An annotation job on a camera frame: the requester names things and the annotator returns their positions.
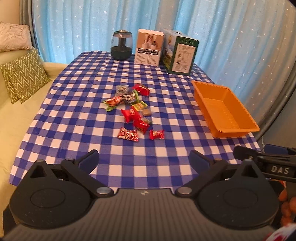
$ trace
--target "blue curtain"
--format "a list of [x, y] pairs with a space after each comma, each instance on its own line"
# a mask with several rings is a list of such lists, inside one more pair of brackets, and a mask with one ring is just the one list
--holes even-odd
[[295, 7], [288, 0], [32, 0], [45, 61], [109, 51], [113, 31], [172, 28], [200, 41], [195, 62], [228, 86], [255, 120], [271, 109], [295, 63]]

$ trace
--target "box label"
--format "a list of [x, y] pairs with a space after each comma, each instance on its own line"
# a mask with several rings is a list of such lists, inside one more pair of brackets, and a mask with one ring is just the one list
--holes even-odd
[[194, 52], [195, 52], [194, 46], [178, 44], [172, 71], [189, 73]]
[[160, 51], [152, 49], [137, 48], [135, 63], [157, 66], [159, 64]]

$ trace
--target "sofa armrest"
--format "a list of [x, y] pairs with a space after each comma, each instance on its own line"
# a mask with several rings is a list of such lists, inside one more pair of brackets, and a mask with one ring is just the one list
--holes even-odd
[[55, 80], [57, 76], [62, 72], [68, 65], [67, 64], [58, 64], [58, 63], [50, 63], [50, 62], [43, 62], [42, 66], [46, 72], [46, 75]]

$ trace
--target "white and brown box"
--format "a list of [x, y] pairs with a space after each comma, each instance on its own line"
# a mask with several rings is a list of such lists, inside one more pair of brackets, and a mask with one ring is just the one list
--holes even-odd
[[135, 64], [159, 65], [163, 45], [163, 32], [139, 29]]

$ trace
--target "table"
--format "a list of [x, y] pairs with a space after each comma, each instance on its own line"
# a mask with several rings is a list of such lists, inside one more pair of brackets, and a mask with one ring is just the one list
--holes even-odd
[[[81, 53], [53, 82], [32, 121], [14, 161], [9, 182], [18, 185], [32, 163], [48, 164], [77, 158], [98, 150], [100, 162], [90, 174], [116, 190], [122, 188], [172, 188], [197, 176], [188, 161], [192, 149], [211, 158], [236, 163], [235, 145], [258, 148], [252, 134], [241, 138], [213, 138], [193, 96], [191, 80], [212, 82], [194, 65], [190, 76], [166, 73], [163, 66], [135, 65], [133, 57], [115, 61], [109, 53]], [[120, 105], [106, 112], [104, 99], [116, 85], [147, 85], [150, 96], [140, 96], [154, 112], [151, 129], [164, 130], [165, 139], [150, 140], [139, 133], [139, 142], [118, 139], [126, 124]]]

